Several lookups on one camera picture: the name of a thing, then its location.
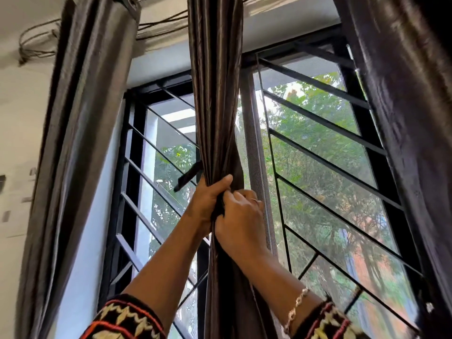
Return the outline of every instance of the gathered curtain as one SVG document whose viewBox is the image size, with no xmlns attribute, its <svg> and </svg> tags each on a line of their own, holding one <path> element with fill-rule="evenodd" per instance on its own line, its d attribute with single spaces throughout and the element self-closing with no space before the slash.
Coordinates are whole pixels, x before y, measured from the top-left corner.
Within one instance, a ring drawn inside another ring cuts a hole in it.
<svg viewBox="0 0 452 339">
<path fill-rule="evenodd" d="M 452 0 L 334 0 L 375 106 L 426 290 L 426 338 L 452 327 Z"/>
<path fill-rule="evenodd" d="M 197 140 L 207 185 L 232 174 L 244 187 L 234 126 L 242 55 L 243 1 L 188 0 Z M 212 216 L 214 222 L 221 200 Z M 222 250 L 212 231 L 204 337 L 277 338 L 262 297 Z"/>
<path fill-rule="evenodd" d="M 140 16 L 129 0 L 66 0 L 16 305 L 16 339 L 46 339 L 99 182 Z"/>
</svg>

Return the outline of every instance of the person's left hand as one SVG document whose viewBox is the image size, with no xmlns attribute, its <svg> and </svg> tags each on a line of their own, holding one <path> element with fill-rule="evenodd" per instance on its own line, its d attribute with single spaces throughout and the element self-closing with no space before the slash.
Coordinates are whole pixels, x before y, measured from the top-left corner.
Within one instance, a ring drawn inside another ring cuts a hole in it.
<svg viewBox="0 0 452 339">
<path fill-rule="evenodd" d="M 217 196 L 230 189 L 231 183 L 232 175 L 227 175 L 208 187 L 204 175 L 201 176 L 195 193 L 184 213 L 184 216 L 188 216 L 196 224 L 201 238 L 208 236 L 211 231 L 210 216 L 217 202 Z"/>
</svg>

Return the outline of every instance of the sleeve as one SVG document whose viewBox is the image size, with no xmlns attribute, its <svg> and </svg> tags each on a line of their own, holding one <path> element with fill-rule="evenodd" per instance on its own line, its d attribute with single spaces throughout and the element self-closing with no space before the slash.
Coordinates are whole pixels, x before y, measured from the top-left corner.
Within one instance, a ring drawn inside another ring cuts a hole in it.
<svg viewBox="0 0 452 339">
<path fill-rule="evenodd" d="M 109 300 L 80 339 L 165 339 L 160 319 L 127 294 Z"/>
<path fill-rule="evenodd" d="M 369 339 L 333 302 L 324 302 L 300 325 L 293 339 Z"/>
</svg>

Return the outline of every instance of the bracelet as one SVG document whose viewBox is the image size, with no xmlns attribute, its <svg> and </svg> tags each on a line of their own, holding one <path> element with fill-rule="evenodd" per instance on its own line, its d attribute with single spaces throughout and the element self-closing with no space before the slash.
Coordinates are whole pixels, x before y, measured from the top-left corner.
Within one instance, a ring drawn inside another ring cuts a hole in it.
<svg viewBox="0 0 452 339">
<path fill-rule="evenodd" d="M 308 294 L 308 291 L 309 291 L 308 288 L 304 288 L 302 290 L 302 293 L 300 294 L 300 296 L 297 297 L 297 299 L 295 301 L 295 307 L 292 308 L 292 310 L 289 312 L 289 316 L 288 316 L 289 319 L 287 320 L 287 323 L 284 326 L 284 333 L 285 334 L 289 335 L 290 325 L 292 324 L 292 321 L 295 319 L 295 314 L 297 313 L 296 309 L 302 304 L 303 297 L 305 297 L 306 294 Z"/>
</svg>

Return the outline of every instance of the hand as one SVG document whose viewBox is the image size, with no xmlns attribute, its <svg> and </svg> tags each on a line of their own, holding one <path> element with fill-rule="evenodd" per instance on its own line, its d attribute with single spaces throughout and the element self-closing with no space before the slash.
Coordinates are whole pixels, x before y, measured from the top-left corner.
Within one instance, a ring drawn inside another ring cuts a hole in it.
<svg viewBox="0 0 452 339">
<path fill-rule="evenodd" d="M 189 217 L 196 224 L 201 238 L 208 236 L 211 231 L 210 217 L 217 202 L 217 196 L 228 190 L 231 183 L 232 175 L 227 175 L 208 187 L 204 175 L 201 176 L 195 193 L 184 212 L 184 216 Z"/>
<path fill-rule="evenodd" d="M 225 215 L 217 217 L 215 235 L 223 250 L 241 265 L 241 259 L 250 259 L 267 252 L 263 224 L 263 203 L 257 201 L 252 190 L 240 190 L 223 195 Z"/>
</svg>

